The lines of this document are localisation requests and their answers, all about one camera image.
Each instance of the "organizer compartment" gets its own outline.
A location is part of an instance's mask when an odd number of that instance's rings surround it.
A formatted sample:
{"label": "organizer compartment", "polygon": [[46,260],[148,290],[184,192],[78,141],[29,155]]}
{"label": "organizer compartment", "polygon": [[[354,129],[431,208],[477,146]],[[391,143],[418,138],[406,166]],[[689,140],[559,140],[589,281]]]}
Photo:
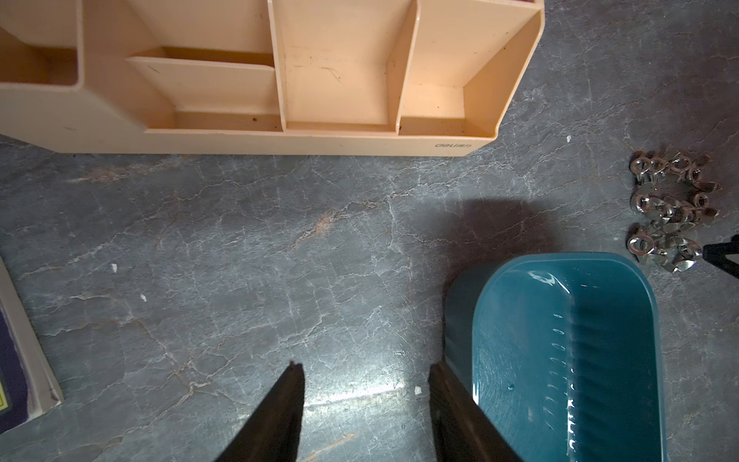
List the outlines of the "organizer compartment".
{"label": "organizer compartment", "polygon": [[74,0],[0,3],[0,85],[77,83]]}
{"label": "organizer compartment", "polygon": [[175,110],[150,129],[281,130],[266,0],[128,1],[161,46],[126,60]]}
{"label": "organizer compartment", "polygon": [[423,0],[400,135],[495,138],[543,27],[543,4]]}
{"label": "organizer compartment", "polygon": [[270,0],[284,127],[395,133],[415,0]]}

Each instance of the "dark blue book cover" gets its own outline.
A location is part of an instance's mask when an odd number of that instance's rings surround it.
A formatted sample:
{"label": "dark blue book cover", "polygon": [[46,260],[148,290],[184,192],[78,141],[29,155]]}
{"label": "dark blue book cover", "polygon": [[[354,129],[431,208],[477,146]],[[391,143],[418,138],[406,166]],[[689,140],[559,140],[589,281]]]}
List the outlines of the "dark blue book cover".
{"label": "dark blue book cover", "polygon": [[28,383],[0,312],[0,433],[28,420]]}

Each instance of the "table surface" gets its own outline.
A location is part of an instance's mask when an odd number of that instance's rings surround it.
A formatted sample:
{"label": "table surface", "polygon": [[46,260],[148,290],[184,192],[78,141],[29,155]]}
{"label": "table surface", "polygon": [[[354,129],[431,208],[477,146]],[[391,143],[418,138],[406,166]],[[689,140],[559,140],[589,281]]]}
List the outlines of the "table surface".
{"label": "table surface", "polygon": [[[0,253],[66,395],[3,461],[209,461],[285,368],[299,460],[433,461],[442,295],[472,263],[628,255],[637,149],[714,155],[738,232],[739,4],[555,1],[500,127],[468,157],[54,154],[0,139]],[[739,280],[645,268],[667,452],[735,461]]]}

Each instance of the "teal plastic container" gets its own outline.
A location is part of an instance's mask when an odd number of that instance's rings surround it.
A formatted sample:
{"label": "teal plastic container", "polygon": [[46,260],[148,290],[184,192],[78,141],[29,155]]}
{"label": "teal plastic container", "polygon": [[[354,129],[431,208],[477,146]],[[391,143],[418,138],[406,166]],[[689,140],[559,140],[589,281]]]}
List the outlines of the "teal plastic container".
{"label": "teal plastic container", "polygon": [[656,307],[615,254],[478,265],[447,293],[444,356],[525,462],[667,462]]}

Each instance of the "beige plastic desk organizer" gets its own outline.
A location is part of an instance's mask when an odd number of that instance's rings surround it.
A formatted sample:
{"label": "beige plastic desk organizer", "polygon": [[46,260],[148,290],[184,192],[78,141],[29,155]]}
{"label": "beige plastic desk organizer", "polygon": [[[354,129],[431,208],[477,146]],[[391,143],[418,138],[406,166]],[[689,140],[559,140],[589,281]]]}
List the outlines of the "beige plastic desk organizer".
{"label": "beige plastic desk organizer", "polygon": [[543,0],[0,0],[0,132],[57,152],[462,156]]}

